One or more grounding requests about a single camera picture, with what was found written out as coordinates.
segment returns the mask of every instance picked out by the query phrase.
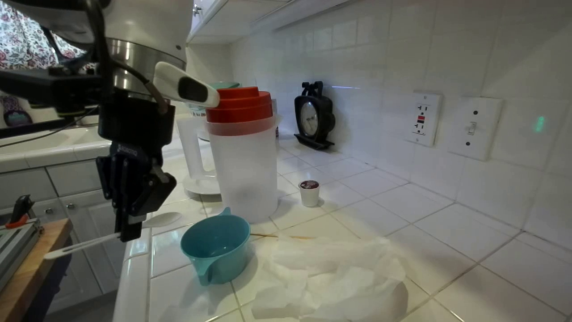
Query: wall outlet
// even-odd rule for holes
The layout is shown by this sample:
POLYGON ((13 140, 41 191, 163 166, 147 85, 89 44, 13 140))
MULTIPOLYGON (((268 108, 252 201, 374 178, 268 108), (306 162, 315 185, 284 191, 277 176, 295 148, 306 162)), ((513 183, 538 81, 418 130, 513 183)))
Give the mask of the wall outlet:
POLYGON ((465 98, 456 110, 450 151, 474 158, 488 158, 501 108, 502 99, 497 98, 465 98))
POLYGON ((442 94, 415 92, 411 94, 411 128, 408 140, 433 144, 440 117, 442 94))

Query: blue bowl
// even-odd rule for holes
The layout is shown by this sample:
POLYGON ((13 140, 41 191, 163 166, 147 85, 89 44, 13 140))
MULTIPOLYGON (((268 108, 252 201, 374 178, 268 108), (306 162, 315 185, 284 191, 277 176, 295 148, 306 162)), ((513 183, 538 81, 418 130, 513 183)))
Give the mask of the blue bowl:
POLYGON ((240 275, 252 259, 248 237, 248 221, 225 208, 191 225, 181 248, 191 259, 200 284, 223 284, 240 275))

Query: small cup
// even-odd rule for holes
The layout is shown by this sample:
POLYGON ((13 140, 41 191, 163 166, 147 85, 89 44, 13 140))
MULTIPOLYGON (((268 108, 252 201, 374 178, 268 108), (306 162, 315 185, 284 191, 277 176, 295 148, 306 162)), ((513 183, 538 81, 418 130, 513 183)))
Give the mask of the small cup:
POLYGON ((306 207, 318 207, 322 203, 318 180, 302 180, 299 187, 306 207))

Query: clear plastic pitcher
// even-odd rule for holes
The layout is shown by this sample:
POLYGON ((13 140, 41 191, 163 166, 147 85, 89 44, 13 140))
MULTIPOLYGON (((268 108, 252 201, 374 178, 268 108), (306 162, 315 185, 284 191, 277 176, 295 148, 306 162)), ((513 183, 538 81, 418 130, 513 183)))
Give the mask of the clear plastic pitcher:
POLYGON ((270 92, 220 89, 207 128, 222 201, 248 221, 268 219, 277 207, 277 142, 270 92))

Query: tile backsplash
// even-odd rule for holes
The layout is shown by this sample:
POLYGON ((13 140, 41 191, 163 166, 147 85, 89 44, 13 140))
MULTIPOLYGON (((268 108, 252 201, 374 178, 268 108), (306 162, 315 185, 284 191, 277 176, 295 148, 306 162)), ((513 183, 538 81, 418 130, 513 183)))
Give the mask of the tile backsplash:
POLYGON ((572 1, 352 0, 229 47, 284 133, 302 80, 320 78, 340 151, 572 248, 572 1), (415 90, 443 94, 434 146, 406 140, 415 90), (504 101, 488 160, 449 151, 467 96, 504 101))

